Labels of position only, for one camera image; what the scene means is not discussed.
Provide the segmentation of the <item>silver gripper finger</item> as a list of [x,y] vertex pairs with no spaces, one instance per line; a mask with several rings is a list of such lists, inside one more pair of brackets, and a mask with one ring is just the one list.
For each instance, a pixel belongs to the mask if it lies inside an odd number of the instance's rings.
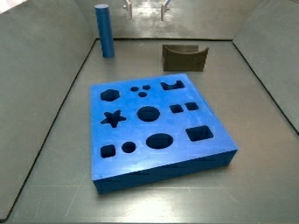
[[127,11],[128,14],[128,19],[132,19],[132,2],[131,0],[123,0],[124,1],[124,9]]
[[164,21],[164,14],[170,10],[170,3],[172,0],[164,0],[162,3],[162,21]]

